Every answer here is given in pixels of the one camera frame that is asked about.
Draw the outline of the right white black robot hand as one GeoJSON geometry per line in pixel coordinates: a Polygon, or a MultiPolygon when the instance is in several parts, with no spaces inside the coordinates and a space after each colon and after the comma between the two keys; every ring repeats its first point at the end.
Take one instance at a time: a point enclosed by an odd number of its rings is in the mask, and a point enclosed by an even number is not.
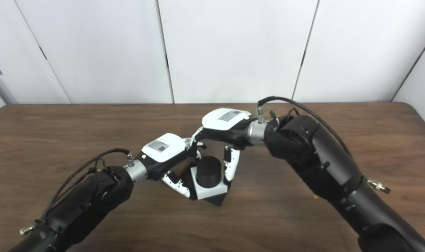
{"type": "Polygon", "coordinates": [[[250,142],[248,129],[255,117],[248,111],[221,107],[202,118],[202,126],[191,136],[189,152],[196,155],[200,142],[204,139],[224,142],[224,175],[227,182],[232,182],[239,163],[240,153],[250,142]]]}

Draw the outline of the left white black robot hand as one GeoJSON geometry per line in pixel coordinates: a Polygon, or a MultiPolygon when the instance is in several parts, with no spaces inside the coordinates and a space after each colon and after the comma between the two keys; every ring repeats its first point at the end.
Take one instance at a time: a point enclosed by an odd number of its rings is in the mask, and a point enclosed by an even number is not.
{"type": "Polygon", "coordinates": [[[173,133],[166,133],[145,145],[137,155],[138,160],[145,168],[144,175],[148,180],[162,180],[186,198],[191,198],[194,190],[172,169],[193,158],[197,163],[201,159],[200,151],[191,147],[191,138],[181,138],[173,133]]]}

